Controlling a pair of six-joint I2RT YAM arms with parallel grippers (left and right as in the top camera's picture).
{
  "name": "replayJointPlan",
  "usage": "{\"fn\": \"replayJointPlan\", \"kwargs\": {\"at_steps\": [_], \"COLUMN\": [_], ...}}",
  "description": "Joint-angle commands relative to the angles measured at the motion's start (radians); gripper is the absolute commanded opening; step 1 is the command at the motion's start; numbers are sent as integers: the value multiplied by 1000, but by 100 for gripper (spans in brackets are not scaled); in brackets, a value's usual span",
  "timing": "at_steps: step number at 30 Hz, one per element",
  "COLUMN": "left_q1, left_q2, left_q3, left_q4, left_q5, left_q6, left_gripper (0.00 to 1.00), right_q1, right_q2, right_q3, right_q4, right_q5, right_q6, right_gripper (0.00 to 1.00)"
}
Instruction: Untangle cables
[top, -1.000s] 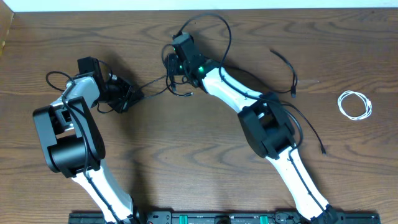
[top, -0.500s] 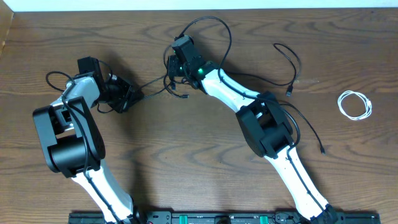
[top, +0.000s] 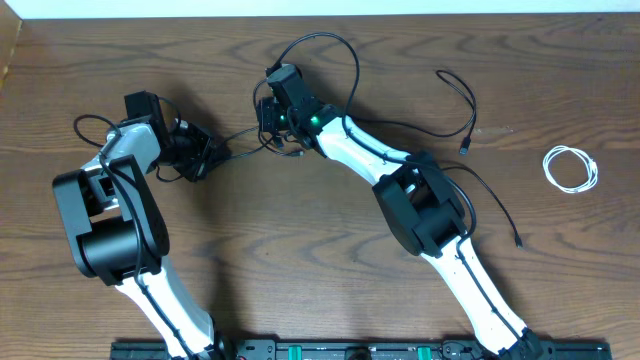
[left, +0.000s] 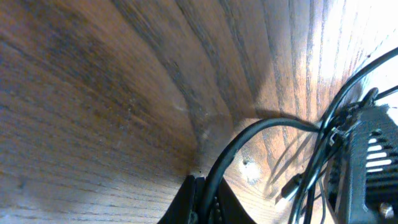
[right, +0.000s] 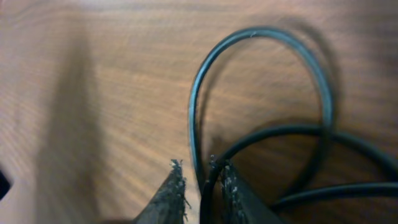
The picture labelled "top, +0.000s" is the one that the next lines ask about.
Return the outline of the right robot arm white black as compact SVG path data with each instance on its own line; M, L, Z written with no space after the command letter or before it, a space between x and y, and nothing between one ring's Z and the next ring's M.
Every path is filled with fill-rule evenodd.
M466 313L479 345L498 359L539 359L539 338L509 307L471 243L476 212L466 193L425 153L394 149L319 100L293 64L266 71L272 94L256 102L260 123L339 162L372 187L396 240L426 260Z

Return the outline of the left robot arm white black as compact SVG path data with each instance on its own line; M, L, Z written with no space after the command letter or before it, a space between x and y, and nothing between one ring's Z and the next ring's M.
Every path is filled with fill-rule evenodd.
M145 180L163 166L191 182L210 170L210 132L176 118L166 125L162 98L125 96L127 116L109 125L106 140L81 168L58 175L52 188L72 258L131 299L163 337L171 359L224 354L212 317L190 295L168 256L169 234Z

